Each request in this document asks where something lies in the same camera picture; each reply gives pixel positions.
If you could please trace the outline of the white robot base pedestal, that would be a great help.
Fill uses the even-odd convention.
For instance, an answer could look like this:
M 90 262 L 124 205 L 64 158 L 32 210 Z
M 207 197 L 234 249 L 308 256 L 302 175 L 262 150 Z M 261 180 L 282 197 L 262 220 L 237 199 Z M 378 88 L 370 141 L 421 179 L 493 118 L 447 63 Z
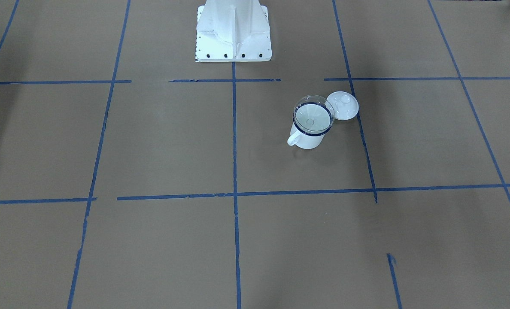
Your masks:
M 196 61 L 271 59 L 269 12 L 258 0 L 207 0 L 197 8 Z

